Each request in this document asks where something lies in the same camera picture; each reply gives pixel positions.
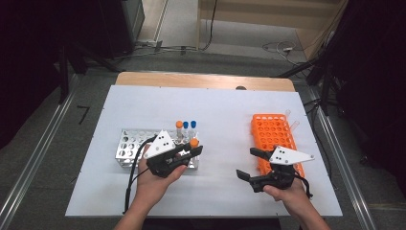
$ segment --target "white table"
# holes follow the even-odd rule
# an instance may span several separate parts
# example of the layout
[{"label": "white table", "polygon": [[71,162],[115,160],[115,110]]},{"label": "white table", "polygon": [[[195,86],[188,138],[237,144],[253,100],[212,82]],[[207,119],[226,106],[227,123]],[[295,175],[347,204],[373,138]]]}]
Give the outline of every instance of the white table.
[{"label": "white table", "polygon": [[316,157],[303,163],[312,203],[322,216],[342,216],[298,93],[122,85],[112,86],[108,93],[66,216],[120,216],[129,175],[115,159],[122,128],[174,129],[177,120],[197,121],[204,146],[199,169],[172,184],[150,217],[286,216],[280,202],[253,193],[236,175],[236,169],[259,174],[257,159],[249,154],[254,146],[252,115],[286,109],[291,111],[290,124],[300,122],[292,133],[297,149]]}]

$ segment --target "gray floor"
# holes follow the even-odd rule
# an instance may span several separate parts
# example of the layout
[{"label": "gray floor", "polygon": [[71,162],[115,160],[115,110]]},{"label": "gray floor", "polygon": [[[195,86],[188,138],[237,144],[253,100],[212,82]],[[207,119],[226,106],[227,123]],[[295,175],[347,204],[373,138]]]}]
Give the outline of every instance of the gray floor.
[{"label": "gray floor", "polygon": [[[166,53],[155,56],[129,57],[118,64],[127,71],[169,71],[186,73],[211,73],[269,77],[278,75],[290,68],[286,61],[231,57],[214,54]],[[70,195],[75,179],[83,162],[87,148],[109,86],[114,84],[117,73],[103,67],[91,67],[85,76],[80,76],[79,88],[73,98],[60,127],[46,152],[34,180],[22,200],[11,222],[10,229],[111,229],[117,218],[66,218]],[[291,77],[295,88],[304,102],[310,101],[308,86],[303,79]],[[4,200],[8,190],[21,173],[46,125],[55,112],[58,89],[51,94],[35,114],[21,128],[13,141],[0,151],[0,192]],[[83,110],[77,105],[90,106],[89,113],[81,125]],[[331,107],[330,118],[344,147],[351,168],[371,206],[378,229],[403,229],[405,210],[400,205],[404,197],[396,186],[394,178],[379,169],[359,165],[362,156],[350,127],[345,119],[335,114]],[[318,123],[316,129],[327,149],[332,165],[332,182],[337,187],[344,216],[327,218],[334,229],[361,229],[357,215],[348,196],[346,187],[337,170],[334,158],[328,150],[328,142]],[[297,229],[298,225],[290,217],[281,218],[282,229]]]}]

